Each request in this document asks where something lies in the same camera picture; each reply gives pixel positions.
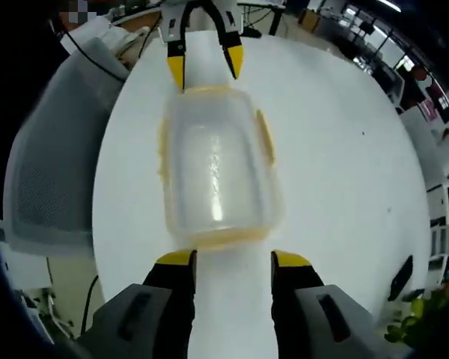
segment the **desk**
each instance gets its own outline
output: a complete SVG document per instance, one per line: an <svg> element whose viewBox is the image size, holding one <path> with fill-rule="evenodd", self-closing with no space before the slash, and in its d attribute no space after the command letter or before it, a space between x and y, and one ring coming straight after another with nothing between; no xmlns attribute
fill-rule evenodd
<svg viewBox="0 0 449 359"><path fill-rule="evenodd" d="M247 0L247 1L238 1L239 6L254 6L261 7L263 9L270 9L273 12L271 26L269 27L270 35L276 35L276 31L278 30L279 22L281 21L281 17L283 16L284 10L286 9L286 5L284 4L284 0Z"/></svg>
<svg viewBox="0 0 449 359"><path fill-rule="evenodd" d="M370 76L329 53L278 37L242 43L244 63L234 81L216 33L187 34L186 84L230 84L262 109L275 144L285 213L260 244L239 253L198 252L193 331L201 331L201 343L221 340L214 358L277 358L269 315L271 250L308 258L325 283L337 284L377 318L408 255L414 256L410 287L425 284L430 219L414 148ZM157 152L165 103L177 92L166 48L154 40L126 80L97 164L94 253L107 301L129 284L142 283L160 256L177 250L165 226ZM239 276L250 269L246 278ZM241 289L250 293L240 296ZM234 306L232 313L227 304ZM216 317L211 327L199 325L206 321L198 320L203 310L220 311L235 325L226 331ZM238 312L247 314L233 316ZM261 322L245 320L259 315L265 316ZM221 335L228 335L226 343ZM195 354L212 350L198 347L190 338L190 359L213 356Z"/></svg>

